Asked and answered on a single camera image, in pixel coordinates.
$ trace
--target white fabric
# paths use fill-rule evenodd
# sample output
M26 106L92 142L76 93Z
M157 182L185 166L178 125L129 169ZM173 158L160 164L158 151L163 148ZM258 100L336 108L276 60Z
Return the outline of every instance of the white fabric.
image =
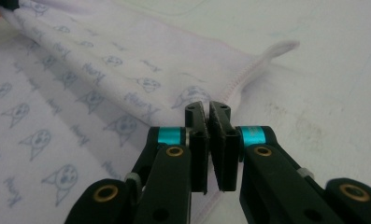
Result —
M5 18L28 36L0 46L0 223L63 223L80 194L122 179L150 125L183 126L183 107L234 110L270 60L110 1L20 1ZM193 221L219 195L193 195Z

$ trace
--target cloth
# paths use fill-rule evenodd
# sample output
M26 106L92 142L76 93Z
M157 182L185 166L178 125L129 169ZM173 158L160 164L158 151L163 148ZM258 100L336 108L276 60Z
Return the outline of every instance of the cloth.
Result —
M20 1L3 16L25 36L0 46L0 223L63 223L80 194L123 179L150 125L183 126L183 107L240 103L260 56L110 1ZM199 222L219 196L194 194Z

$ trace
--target brass ring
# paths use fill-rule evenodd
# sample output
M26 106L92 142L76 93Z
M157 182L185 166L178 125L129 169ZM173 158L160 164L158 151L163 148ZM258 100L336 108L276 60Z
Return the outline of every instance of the brass ring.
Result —
M351 198L354 201L365 203L365 202L368 202L369 200L371 200L371 197L369 196L369 194L365 190L363 190L362 188L359 188L355 185L342 184L342 185L339 186L339 188L340 188L340 191L342 191L343 194L345 194L346 196L348 196L349 198ZM360 195L357 195L355 193L351 193L350 192L351 190L352 191L357 191Z
M171 157L178 157L184 153L184 150L180 147L170 147L165 151L165 153Z
M270 156L272 155L272 150L267 147L256 147L254 152L260 156Z
M110 190L110 193L108 195L101 195L101 191L106 189ZM115 198L115 196L118 195L118 192L118 187L115 185L105 185L94 192L93 198L98 203L106 203Z

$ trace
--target white surface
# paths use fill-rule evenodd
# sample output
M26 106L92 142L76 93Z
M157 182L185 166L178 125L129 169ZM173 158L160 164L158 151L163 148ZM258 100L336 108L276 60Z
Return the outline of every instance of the white surface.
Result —
M322 186L342 176L371 186L371 1L125 3L246 52L300 40L244 91L232 122L273 127ZM225 193L206 220L230 222L246 223L238 192Z

